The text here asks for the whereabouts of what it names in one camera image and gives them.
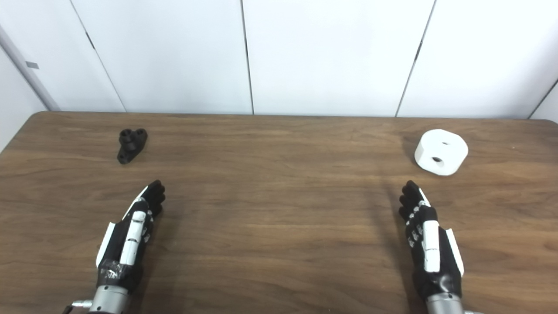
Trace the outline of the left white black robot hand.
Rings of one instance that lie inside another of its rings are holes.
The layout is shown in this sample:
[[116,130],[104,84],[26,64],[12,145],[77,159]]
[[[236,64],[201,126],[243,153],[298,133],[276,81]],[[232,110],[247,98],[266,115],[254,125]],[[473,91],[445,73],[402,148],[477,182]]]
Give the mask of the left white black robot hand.
[[97,287],[121,287],[131,294],[139,286],[147,243],[165,198],[165,187],[155,180],[137,195],[119,222],[109,223],[96,256]]

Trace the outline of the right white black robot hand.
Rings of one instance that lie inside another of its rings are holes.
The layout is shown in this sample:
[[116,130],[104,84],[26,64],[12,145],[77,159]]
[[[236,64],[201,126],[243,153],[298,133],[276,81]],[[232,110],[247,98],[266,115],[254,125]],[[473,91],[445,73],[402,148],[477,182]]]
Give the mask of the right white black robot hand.
[[462,298],[464,271],[455,237],[440,226],[436,209],[414,181],[403,186],[399,202],[398,212],[405,223],[413,261],[412,281],[418,295],[424,301],[437,294]]

